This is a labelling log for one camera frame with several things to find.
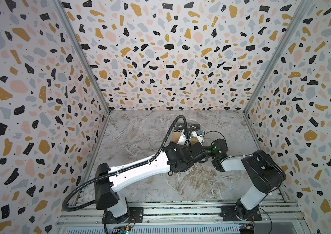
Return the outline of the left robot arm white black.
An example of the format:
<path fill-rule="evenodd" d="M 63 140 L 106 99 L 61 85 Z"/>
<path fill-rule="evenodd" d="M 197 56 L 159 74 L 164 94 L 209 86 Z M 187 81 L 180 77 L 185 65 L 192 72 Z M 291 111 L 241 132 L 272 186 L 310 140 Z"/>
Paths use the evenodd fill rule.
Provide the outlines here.
<path fill-rule="evenodd" d="M 119 195 L 123 188 L 154 175 L 187 171 L 208 155 L 208 150 L 199 142 L 192 146 L 171 142 L 156 159 L 150 156 L 113 167 L 109 167 L 107 163 L 100 164 L 95 177 L 112 176 L 94 182 L 95 207 L 97 210 L 109 210 L 115 218 L 122 217 L 128 214 L 127 201 Z"/>

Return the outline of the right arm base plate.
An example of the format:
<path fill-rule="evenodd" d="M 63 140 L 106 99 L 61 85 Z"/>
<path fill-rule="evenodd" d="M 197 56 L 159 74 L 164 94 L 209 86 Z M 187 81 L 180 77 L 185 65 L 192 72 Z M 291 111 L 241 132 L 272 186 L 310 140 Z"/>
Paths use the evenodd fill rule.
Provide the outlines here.
<path fill-rule="evenodd" d="M 262 216 L 259 207 L 247 210 L 244 206 L 227 205 L 221 206 L 219 214 L 223 221 L 261 221 Z"/>

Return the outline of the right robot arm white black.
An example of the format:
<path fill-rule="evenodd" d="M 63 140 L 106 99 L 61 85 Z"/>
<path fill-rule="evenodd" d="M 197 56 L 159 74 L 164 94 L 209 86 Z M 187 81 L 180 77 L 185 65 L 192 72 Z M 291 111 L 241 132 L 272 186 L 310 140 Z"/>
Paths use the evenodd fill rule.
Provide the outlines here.
<path fill-rule="evenodd" d="M 212 164 L 217 171 L 246 171 L 252 185 L 236 202 L 233 215 L 240 220 L 249 219 L 259 210 L 259 204 L 285 181 L 284 170 L 263 150 L 251 155 L 229 156 L 224 139 L 211 145 Z"/>

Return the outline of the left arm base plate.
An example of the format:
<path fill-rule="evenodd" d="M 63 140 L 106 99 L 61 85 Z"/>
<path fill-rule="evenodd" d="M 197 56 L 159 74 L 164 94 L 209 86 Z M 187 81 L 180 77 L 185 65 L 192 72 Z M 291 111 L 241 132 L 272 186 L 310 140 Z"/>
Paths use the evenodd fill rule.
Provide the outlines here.
<path fill-rule="evenodd" d="M 144 217 L 144 207 L 129 207 L 122 215 L 115 217 L 113 213 L 108 210 L 104 212 L 102 224 L 129 224 L 142 223 Z"/>

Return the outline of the pink leather card holder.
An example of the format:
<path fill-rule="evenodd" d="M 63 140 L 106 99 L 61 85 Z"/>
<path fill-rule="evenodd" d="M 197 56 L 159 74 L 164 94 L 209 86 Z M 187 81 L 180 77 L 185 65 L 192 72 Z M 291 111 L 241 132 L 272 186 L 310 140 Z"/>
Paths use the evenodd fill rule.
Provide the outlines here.
<path fill-rule="evenodd" d="M 186 141 L 186 137 L 184 132 L 173 132 L 172 142 L 177 143 L 179 145 L 184 145 L 185 141 Z"/>

